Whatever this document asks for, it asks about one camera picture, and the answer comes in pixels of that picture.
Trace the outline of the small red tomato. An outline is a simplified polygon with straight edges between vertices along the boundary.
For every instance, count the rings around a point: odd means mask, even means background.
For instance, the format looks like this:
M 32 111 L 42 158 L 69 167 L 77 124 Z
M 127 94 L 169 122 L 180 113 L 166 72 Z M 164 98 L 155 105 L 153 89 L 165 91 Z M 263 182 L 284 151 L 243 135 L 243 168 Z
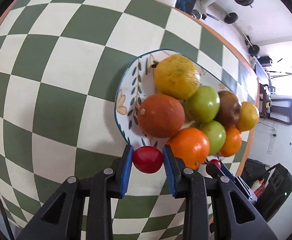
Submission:
M 159 171 L 163 165 L 163 154 L 153 146 L 142 146 L 134 151 L 132 162 L 139 171 L 153 174 Z
M 221 169 L 222 165 L 221 162 L 218 159 L 212 159 L 209 161 L 209 164 L 214 164 L 216 165 L 219 169 Z

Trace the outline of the bright orange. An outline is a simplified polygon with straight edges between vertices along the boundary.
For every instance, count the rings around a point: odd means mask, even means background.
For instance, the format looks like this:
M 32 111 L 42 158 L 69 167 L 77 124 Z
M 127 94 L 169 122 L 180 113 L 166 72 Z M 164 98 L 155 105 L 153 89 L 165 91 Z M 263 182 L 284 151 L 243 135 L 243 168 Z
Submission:
M 178 131 L 167 142 L 174 157 L 180 158 L 186 167 L 198 169 L 209 154 L 208 137 L 194 127 Z

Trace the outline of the dark orange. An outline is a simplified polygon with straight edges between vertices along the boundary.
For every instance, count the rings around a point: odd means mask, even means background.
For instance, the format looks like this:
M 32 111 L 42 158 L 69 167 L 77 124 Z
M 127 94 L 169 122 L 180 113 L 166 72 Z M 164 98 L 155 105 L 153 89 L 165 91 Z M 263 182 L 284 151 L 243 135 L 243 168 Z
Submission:
M 175 98 L 154 94 L 147 97 L 137 113 L 140 129 L 156 138 L 169 138 L 176 134 L 185 122 L 185 111 Z

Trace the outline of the yellow orange large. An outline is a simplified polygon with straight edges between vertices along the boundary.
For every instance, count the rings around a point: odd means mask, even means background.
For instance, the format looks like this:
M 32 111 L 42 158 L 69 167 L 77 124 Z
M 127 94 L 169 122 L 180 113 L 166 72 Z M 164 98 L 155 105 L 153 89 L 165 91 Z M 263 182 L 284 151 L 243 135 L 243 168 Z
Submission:
M 190 59 L 174 54 L 154 67 L 154 83 L 162 94 L 186 100 L 198 89 L 200 74 Z

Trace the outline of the small orange fruit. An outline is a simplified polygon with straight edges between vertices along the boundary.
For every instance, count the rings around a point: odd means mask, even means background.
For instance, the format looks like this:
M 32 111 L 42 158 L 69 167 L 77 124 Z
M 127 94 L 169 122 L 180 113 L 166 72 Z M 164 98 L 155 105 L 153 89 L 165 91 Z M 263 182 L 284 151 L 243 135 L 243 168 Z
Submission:
M 219 155 L 222 157 L 230 157 L 236 154 L 242 145 L 242 135 L 235 127 L 229 127 L 226 129 L 226 139 L 219 151 Z

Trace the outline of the green apple lower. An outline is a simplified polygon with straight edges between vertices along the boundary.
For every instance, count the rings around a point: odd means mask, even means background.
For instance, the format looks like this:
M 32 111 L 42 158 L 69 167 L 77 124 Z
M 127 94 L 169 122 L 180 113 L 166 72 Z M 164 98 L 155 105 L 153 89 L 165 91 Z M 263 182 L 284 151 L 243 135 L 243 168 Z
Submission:
M 199 129 L 207 136 L 209 142 L 209 154 L 217 154 L 226 140 L 226 130 L 222 124 L 212 120 L 207 124 L 200 125 Z

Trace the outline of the green apple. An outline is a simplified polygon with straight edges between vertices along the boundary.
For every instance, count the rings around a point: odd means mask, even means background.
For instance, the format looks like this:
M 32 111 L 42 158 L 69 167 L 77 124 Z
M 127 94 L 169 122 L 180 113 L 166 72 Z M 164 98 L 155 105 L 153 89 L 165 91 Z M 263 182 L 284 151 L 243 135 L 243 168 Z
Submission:
M 217 154 L 226 140 L 226 130 L 222 124 L 212 120 L 207 124 L 200 125 L 199 129 L 207 136 L 209 142 L 209 154 Z
M 220 108 L 220 98 L 211 86 L 199 86 L 196 92 L 188 98 L 183 106 L 186 115 L 199 124 L 212 121 Z

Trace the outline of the red apple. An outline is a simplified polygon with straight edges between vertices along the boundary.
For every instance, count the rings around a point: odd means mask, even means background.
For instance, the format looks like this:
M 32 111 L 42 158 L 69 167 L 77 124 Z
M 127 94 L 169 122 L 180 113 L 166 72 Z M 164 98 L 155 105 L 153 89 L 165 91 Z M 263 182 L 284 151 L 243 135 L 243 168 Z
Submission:
M 241 112 L 241 103 L 237 96 L 227 90 L 218 92 L 220 99 L 219 112 L 215 117 L 215 121 L 222 124 L 224 127 L 235 126 L 239 121 Z

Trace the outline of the yellow orange on plate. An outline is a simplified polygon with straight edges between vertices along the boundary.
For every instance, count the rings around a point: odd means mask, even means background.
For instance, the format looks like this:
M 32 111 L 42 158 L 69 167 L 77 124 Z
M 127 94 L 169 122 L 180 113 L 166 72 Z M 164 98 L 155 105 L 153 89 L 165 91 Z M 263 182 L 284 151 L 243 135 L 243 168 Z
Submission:
M 240 132 L 253 129 L 260 119 L 258 108 L 252 102 L 242 102 L 239 120 L 236 129 Z

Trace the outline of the green apple upper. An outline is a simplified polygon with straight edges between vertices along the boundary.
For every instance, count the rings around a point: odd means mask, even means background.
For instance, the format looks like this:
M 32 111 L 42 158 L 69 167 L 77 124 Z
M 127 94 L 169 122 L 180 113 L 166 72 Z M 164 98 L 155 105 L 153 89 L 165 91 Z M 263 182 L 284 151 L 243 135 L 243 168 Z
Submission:
M 186 115 L 199 124 L 212 121 L 220 108 L 220 98 L 211 86 L 199 86 L 196 92 L 188 98 L 183 106 Z

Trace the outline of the dark wooden chair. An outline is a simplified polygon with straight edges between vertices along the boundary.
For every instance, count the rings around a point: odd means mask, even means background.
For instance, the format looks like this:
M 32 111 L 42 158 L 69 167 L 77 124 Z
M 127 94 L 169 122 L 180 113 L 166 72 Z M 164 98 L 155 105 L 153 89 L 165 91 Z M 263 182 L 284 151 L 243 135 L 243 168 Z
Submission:
M 292 125 L 292 99 L 272 99 L 268 85 L 260 84 L 260 117 Z

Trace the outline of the floral ceramic plate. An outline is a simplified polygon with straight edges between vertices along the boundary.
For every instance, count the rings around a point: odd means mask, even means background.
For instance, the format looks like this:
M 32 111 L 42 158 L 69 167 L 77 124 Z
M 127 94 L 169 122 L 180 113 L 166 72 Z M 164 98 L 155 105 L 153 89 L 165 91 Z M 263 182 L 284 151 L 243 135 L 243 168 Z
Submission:
M 147 97 L 160 93 L 154 84 L 154 70 L 151 66 L 179 53 L 171 49 L 158 49 L 142 54 L 127 66 L 119 81 L 114 110 L 115 122 L 125 142 L 134 149 L 153 146 L 162 150 L 168 140 L 143 133 L 138 126 L 137 112 Z M 224 81 L 223 74 L 227 73 L 226 70 L 217 74 L 209 70 L 208 66 L 198 63 L 196 59 L 190 60 L 197 67 L 201 85 L 211 86 L 216 91 L 229 90 L 236 94 L 240 102 L 249 100 L 255 102 L 258 81 L 252 69 L 239 62 L 237 64 L 239 77 L 235 80 L 231 76 L 229 80 Z

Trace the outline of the checkered green white tablecloth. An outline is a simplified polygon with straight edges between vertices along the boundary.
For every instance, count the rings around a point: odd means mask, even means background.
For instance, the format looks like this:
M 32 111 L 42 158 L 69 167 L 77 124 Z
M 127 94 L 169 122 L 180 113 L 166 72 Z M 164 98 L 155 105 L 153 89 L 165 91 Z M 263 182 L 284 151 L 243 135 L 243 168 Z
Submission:
M 156 0 L 16 0 L 0 25 L 0 197 L 23 229 L 70 176 L 122 155 L 119 81 L 138 56 L 171 49 L 223 80 L 240 53 L 206 25 Z

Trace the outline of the barbell with black weights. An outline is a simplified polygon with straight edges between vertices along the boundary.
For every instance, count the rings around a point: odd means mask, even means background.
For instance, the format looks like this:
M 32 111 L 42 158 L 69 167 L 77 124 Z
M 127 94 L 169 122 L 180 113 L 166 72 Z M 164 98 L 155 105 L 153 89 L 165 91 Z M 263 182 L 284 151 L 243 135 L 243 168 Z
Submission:
M 251 7 L 254 0 L 234 0 L 238 5 L 242 7 Z M 244 23 L 242 22 L 242 17 L 240 18 L 239 23 L 238 15 L 235 12 L 230 12 L 224 17 L 224 22 L 227 24 L 235 24 L 236 28 L 242 33 L 244 37 L 244 42 L 248 47 L 248 53 L 251 57 L 258 58 L 260 53 L 260 47 L 256 44 L 253 44 L 250 36 L 247 34 L 247 31 L 244 31 Z

